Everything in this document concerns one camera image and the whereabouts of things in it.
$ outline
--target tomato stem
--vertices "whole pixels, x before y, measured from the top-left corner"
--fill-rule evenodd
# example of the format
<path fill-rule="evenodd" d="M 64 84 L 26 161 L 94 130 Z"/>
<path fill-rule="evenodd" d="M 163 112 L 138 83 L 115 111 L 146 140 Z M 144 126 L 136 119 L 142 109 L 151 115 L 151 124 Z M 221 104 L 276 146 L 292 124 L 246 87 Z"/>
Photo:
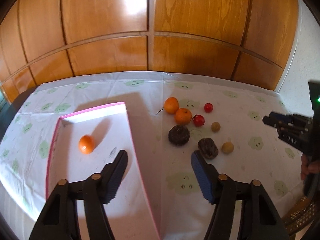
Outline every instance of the tomato stem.
<path fill-rule="evenodd" d="M 161 110 L 159 110 L 158 113 L 156 113 L 156 115 L 159 114 L 162 110 L 163 110 L 163 108 Z"/>

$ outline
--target white wall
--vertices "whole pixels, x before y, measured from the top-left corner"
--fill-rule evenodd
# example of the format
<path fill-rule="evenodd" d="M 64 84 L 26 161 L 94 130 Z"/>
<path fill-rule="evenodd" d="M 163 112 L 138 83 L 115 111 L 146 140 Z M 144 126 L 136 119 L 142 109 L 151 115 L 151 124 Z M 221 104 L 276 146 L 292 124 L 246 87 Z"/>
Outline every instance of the white wall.
<path fill-rule="evenodd" d="M 297 30 L 297 47 L 279 93 L 290 112 L 313 116 L 308 80 L 320 80 L 320 27 L 305 3 L 299 3 L 301 29 Z"/>

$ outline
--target brass screw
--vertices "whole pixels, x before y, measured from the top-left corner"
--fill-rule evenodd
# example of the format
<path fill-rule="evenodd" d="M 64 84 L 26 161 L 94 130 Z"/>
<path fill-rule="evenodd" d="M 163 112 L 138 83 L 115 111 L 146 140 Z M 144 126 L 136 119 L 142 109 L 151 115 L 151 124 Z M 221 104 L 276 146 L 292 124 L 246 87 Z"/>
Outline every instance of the brass screw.
<path fill-rule="evenodd" d="M 92 174 L 91 178 L 92 179 L 100 179 L 101 175 L 100 175 L 100 173 L 95 173 L 95 174 Z"/>
<path fill-rule="evenodd" d="M 220 180 L 227 180 L 228 179 L 228 176 L 226 175 L 226 174 L 219 174 L 219 176 L 218 176 L 218 178 L 220 179 Z"/>
<path fill-rule="evenodd" d="M 252 181 L 252 184 L 258 187 L 258 186 L 261 185 L 261 182 L 258 181 L 257 179 L 254 179 L 254 180 Z"/>
<path fill-rule="evenodd" d="M 67 181 L 66 179 L 61 179 L 61 180 L 59 180 L 58 185 L 63 186 L 63 185 L 65 185 L 67 182 L 68 182 L 68 181 Z"/>

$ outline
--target tangerine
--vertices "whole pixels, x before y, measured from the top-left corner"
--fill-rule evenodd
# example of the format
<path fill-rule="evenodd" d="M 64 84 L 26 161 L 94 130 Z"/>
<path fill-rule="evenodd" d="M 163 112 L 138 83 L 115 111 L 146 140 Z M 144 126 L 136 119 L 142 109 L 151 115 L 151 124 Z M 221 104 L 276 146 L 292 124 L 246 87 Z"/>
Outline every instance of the tangerine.
<path fill-rule="evenodd" d="M 84 135 L 79 141 L 79 150 L 83 154 L 90 154 L 94 150 L 94 140 L 90 135 Z"/>
<path fill-rule="evenodd" d="M 179 125 L 187 125 L 192 119 L 192 114 L 190 110 L 186 108 L 179 108 L 174 115 L 174 119 Z"/>
<path fill-rule="evenodd" d="M 164 102 L 163 108 L 168 114 L 175 114 L 179 109 L 179 102 L 177 98 L 174 98 L 174 97 L 168 98 Z"/>

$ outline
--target wooden panel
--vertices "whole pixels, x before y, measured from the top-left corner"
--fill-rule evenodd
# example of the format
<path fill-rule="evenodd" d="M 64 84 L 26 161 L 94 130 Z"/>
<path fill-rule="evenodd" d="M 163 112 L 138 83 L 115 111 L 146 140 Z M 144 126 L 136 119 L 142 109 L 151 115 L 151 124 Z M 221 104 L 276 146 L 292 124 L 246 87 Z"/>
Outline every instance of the wooden panel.
<path fill-rule="evenodd" d="M 147 70 L 146 36 L 95 41 L 68 52 L 76 76 Z"/>
<path fill-rule="evenodd" d="M 66 50 L 57 52 L 31 64 L 30 70 L 37 85 L 73 77 Z"/>
<path fill-rule="evenodd" d="M 252 0 L 244 47 L 285 67 L 297 20 L 298 0 Z"/>
<path fill-rule="evenodd" d="M 65 45 L 60 0 L 20 0 L 19 21 L 28 62 Z"/>
<path fill-rule="evenodd" d="M 11 73 L 17 71 L 27 63 L 19 34 L 18 2 L 19 1 L 12 6 L 0 26 L 2 49 Z"/>
<path fill-rule="evenodd" d="M 147 0 L 62 0 L 67 43 L 147 30 Z"/>
<path fill-rule="evenodd" d="M 19 92 L 17 88 L 15 87 L 14 83 L 12 82 L 12 79 L 9 78 L 6 82 L 2 84 L 2 88 L 7 96 L 7 98 L 12 103 L 17 96 L 19 95 Z"/>
<path fill-rule="evenodd" d="M 20 94 L 36 86 L 28 67 L 15 74 L 12 79 Z"/>
<path fill-rule="evenodd" d="M 283 69 L 261 59 L 241 53 L 234 80 L 274 90 L 280 80 Z"/>
<path fill-rule="evenodd" d="M 0 39 L 0 81 L 3 82 L 9 77 L 9 71 L 7 68 L 7 64 L 5 62 L 3 52 L 2 52 L 2 46 L 1 46 L 1 39 Z"/>
<path fill-rule="evenodd" d="M 248 0 L 156 0 L 155 30 L 191 33 L 240 45 Z"/>
<path fill-rule="evenodd" d="M 155 37 L 152 70 L 230 79 L 238 53 L 208 41 Z"/>

